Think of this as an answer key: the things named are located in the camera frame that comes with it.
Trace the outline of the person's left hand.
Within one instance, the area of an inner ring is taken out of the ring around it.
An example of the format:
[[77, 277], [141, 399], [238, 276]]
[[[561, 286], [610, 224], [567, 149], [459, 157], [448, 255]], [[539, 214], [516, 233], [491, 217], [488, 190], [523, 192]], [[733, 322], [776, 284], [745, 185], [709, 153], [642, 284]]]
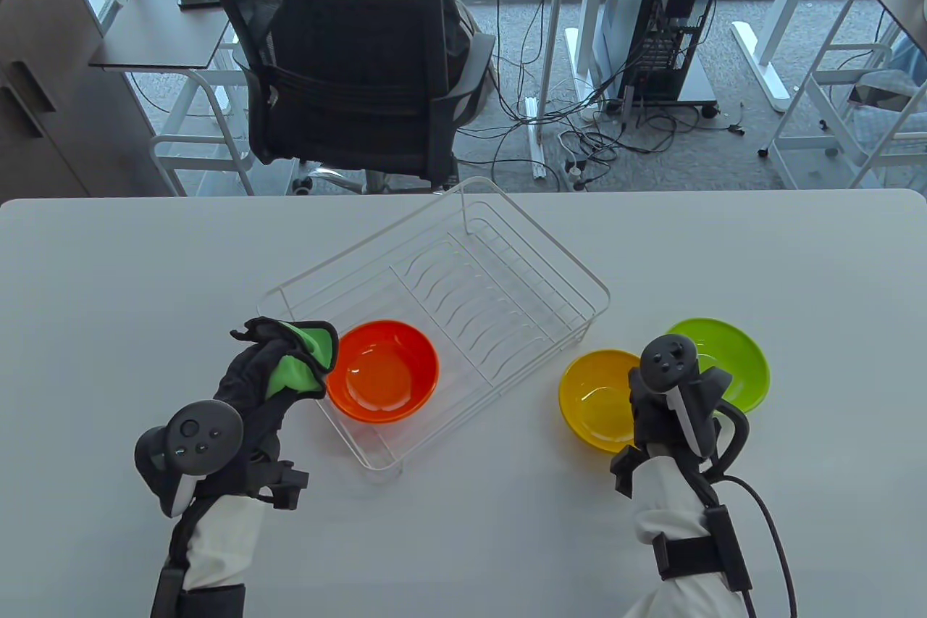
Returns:
[[230, 363], [215, 399], [241, 416], [243, 439], [228, 465], [196, 483], [195, 497], [248, 496], [294, 511], [309, 476], [281, 459], [278, 432], [292, 405], [327, 395], [337, 331], [324, 321], [259, 320], [232, 336], [250, 346]]

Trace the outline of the person's right hand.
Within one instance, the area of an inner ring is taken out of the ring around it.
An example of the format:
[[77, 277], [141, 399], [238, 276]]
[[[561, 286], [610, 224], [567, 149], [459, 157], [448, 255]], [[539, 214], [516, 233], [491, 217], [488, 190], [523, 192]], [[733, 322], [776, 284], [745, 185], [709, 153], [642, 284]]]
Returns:
[[629, 370], [635, 445], [681, 449], [697, 463], [715, 455], [715, 413], [731, 387], [731, 373], [718, 367], [698, 372], [693, 367], [685, 374], [670, 373], [676, 379], [668, 385], [649, 382], [650, 375], [642, 367]]

